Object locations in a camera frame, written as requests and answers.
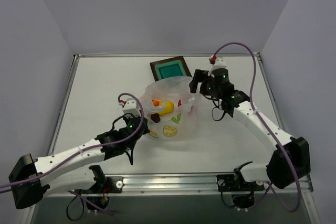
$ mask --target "lemon slice print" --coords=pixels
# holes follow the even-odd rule
[[[159,135],[158,135],[156,132],[152,131],[151,129],[149,130],[149,134],[150,134],[152,137],[156,137],[156,138],[159,137]]]
[[[175,127],[169,126],[169,125],[165,125],[165,127],[163,127],[163,135],[165,136],[175,136],[177,134],[177,129]]]

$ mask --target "gray wall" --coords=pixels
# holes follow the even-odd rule
[[[260,51],[287,0],[44,0],[75,53]],[[230,47],[228,51],[244,51]]]
[[[286,124],[310,143],[313,195],[323,223],[336,223],[335,17],[335,0],[289,0],[262,50]]]
[[[43,0],[0,0],[0,184],[20,156],[47,153],[71,62]],[[11,193],[0,201],[0,223],[17,223]]]

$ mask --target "translucent plastic bag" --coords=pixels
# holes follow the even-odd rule
[[[201,95],[190,93],[191,81],[191,77],[178,76],[147,86],[141,102],[152,137],[177,140],[195,131]]]

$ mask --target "orange object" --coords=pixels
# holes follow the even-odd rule
[[[159,106],[159,101],[155,101],[155,100],[152,100],[153,101],[153,105],[156,107],[156,106]]]

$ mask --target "plastic bag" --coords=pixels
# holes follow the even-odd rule
[[[145,117],[148,119],[150,136],[177,140],[183,139],[184,136],[195,131],[196,112],[201,95],[190,93],[189,83],[191,81],[191,77],[178,76],[166,78],[147,86],[145,94],[141,97],[141,103]],[[173,110],[162,115],[165,108],[171,110],[171,103],[174,104]],[[153,116],[151,115],[153,114],[156,118],[155,121],[159,118],[159,122],[155,123],[152,120]]]

